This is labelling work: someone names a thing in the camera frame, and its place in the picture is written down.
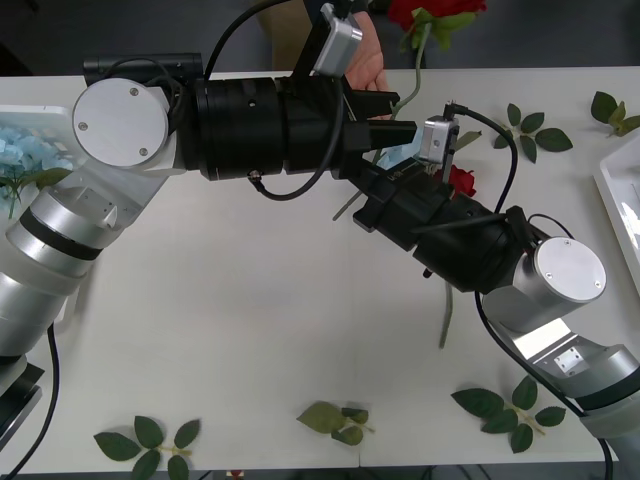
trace artificial leaf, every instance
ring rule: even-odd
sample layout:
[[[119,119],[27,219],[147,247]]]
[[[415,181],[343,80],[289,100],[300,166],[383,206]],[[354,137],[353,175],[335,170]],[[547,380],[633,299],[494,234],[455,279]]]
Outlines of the artificial leaf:
[[[459,152],[470,143],[475,142],[481,136],[482,132],[466,132],[464,135],[458,137],[456,141],[456,152]]]
[[[451,30],[433,28],[431,30],[431,35],[433,35],[433,38],[435,38],[438,42],[440,50],[449,50],[449,48],[451,47]]]
[[[522,151],[526,157],[531,160],[531,162],[536,163],[536,160],[538,159],[538,147],[536,147],[536,142],[533,138],[521,135],[520,145],[522,145]]]
[[[620,105],[613,111],[611,116],[609,117],[609,125],[612,127],[617,127],[622,124],[624,117],[627,116],[627,109],[624,106],[624,102],[620,102]]]
[[[507,116],[509,117],[509,123],[512,126],[517,127],[518,125],[520,125],[520,120],[522,119],[522,112],[513,103],[510,103],[507,106]]]
[[[180,455],[174,455],[169,459],[167,471],[171,480],[189,480],[189,465]]]
[[[518,414],[508,408],[494,415],[482,427],[484,433],[511,433],[518,426]]]
[[[549,152],[564,152],[573,148],[569,137],[559,128],[545,128],[536,133],[536,143]]]
[[[640,115],[629,117],[622,121],[622,131],[624,132],[620,137],[623,137],[629,132],[632,132],[636,128],[640,127]]]
[[[618,108],[618,102],[608,93],[596,92],[591,102],[591,116],[601,123],[609,123],[609,118]]]
[[[144,448],[156,448],[162,445],[164,434],[154,420],[149,417],[136,416],[133,426],[136,437]]]
[[[484,388],[461,390],[451,396],[467,412],[480,418],[491,418],[504,409],[502,397]]]
[[[520,130],[522,133],[533,133],[537,129],[539,129],[544,123],[544,113],[532,113],[531,115],[527,115],[522,120],[522,124],[520,125]]]
[[[328,402],[314,403],[297,420],[318,433],[340,430],[347,421],[340,410]]]
[[[364,434],[362,433],[362,429],[357,425],[345,428],[341,432],[337,430],[331,432],[331,438],[333,438],[334,440],[338,440],[339,442],[346,443],[347,445],[350,445],[352,447],[355,445],[360,445],[363,437]]]
[[[141,456],[131,471],[131,480],[148,480],[151,475],[156,473],[160,464],[160,452],[157,450],[149,450]]]
[[[526,376],[511,394],[511,403],[522,410],[529,410],[538,399],[538,384]]]
[[[455,32],[461,28],[467,27],[476,19],[476,14],[471,12],[462,12],[457,15],[448,15],[446,17],[433,18],[434,27],[441,30],[449,30]]]
[[[198,433],[200,433],[200,420],[191,420],[178,429],[173,443],[178,448],[185,448],[196,439]]]
[[[511,434],[511,451],[522,453],[529,449],[533,443],[533,430],[526,423],[521,423]]]
[[[360,425],[364,425],[369,421],[369,412],[367,412],[366,410],[361,410],[359,408],[343,408],[342,415],[350,418]]]
[[[513,132],[511,130],[507,130],[507,135],[509,135],[511,138],[513,138]],[[507,143],[507,141],[504,139],[504,137],[502,135],[498,135],[498,138],[496,138],[495,142],[493,142],[493,148],[496,149],[501,149],[501,148],[507,148],[509,146],[509,144]]]
[[[44,187],[50,187],[62,181],[70,173],[71,170],[67,170],[66,168],[50,168],[49,170],[42,170],[21,179],[20,186],[29,185],[30,183],[35,182],[38,190],[42,190]]]
[[[543,427],[556,427],[562,423],[566,413],[562,407],[547,407],[536,414],[536,422]]]
[[[416,25],[428,23],[433,20],[433,15],[427,12],[424,8],[416,8],[411,12],[411,16],[415,20]]]
[[[96,439],[102,453],[116,462],[131,460],[140,453],[140,445],[120,433],[102,432],[93,438]]]

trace red rose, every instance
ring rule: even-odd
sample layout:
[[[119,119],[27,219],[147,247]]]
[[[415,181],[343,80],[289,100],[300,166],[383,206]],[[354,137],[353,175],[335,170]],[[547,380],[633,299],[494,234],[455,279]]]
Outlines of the red rose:
[[[487,5],[485,0],[393,0],[389,19],[408,32],[413,25],[411,12],[418,8],[424,8],[434,17],[448,17],[462,12],[484,12]]]
[[[442,170],[438,170],[433,177],[442,181]],[[476,194],[476,191],[473,189],[475,181],[476,179],[473,177],[473,170],[467,172],[455,165],[451,166],[449,183],[453,185],[453,188],[455,188],[456,195],[464,193],[468,197],[473,197]]]

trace white table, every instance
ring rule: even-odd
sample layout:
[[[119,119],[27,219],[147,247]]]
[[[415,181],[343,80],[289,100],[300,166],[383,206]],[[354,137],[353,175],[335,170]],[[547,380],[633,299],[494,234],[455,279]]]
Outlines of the white table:
[[[420,120],[455,98],[506,120],[506,105],[544,111],[575,148],[521,160],[507,201],[563,221],[601,258],[608,288],[566,318],[604,344],[640,355],[640,298],[609,224],[592,171],[618,139],[589,115],[596,90],[628,100],[640,68],[427,71],[402,118]],[[389,72],[401,96],[412,72]],[[0,79],[0,103],[72,106],[80,78]],[[506,178],[507,151],[485,137],[456,156],[475,171],[477,199],[492,207]],[[302,177],[270,177],[274,191]],[[453,326],[437,348],[444,284],[348,216],[331,216],[353,193],[329,176],[296,202],[274,203],[245,180],[208,183],[198,173],[171,179],[139,221],[103,253],[77,314],[58,326],[62,387],[51,430],[25,473],[130,470],[108,460],[92,435],[131,425],[136,414],[164,422],[172,437],[200,417],[198,469],[353,467],[600,460],[570,417],[530,451],[513,455],[507,437],[480,432],[450,394],[480,385],[509,394],[523,372],[495,345],[472,295],[456,294]],[[540,224],[555,232],[553,224]],[[49,370],[41,341],[30,360]],[[0,454],[8,471],[31,445],[44,400]],[[316,400],[359,402],[377,432],[350,449],[307,430],[295,417]],[[546,392],[540,406],[556,404]]]

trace blue paper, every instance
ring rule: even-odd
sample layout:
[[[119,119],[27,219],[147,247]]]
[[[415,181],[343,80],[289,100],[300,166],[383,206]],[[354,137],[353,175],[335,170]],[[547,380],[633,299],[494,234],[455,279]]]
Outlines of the blue paper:
[[[380,159],[378,166],[385,170],[389,170],[409,158],[416,157],[420,153],[423,133],[424,129],[418,128],[411,143],[399,145],[397,147],[385,148],[382,153],[383,155],[386,153],[386,155]]]

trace human hand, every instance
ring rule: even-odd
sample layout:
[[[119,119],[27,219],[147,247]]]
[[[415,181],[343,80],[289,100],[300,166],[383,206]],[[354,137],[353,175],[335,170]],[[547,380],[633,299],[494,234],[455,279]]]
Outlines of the human hand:
[[[380,40],[371,17],[367,12],[353,16],[362,30],[362,41],[347,68],[349,85],[354,90],[389,91]]]

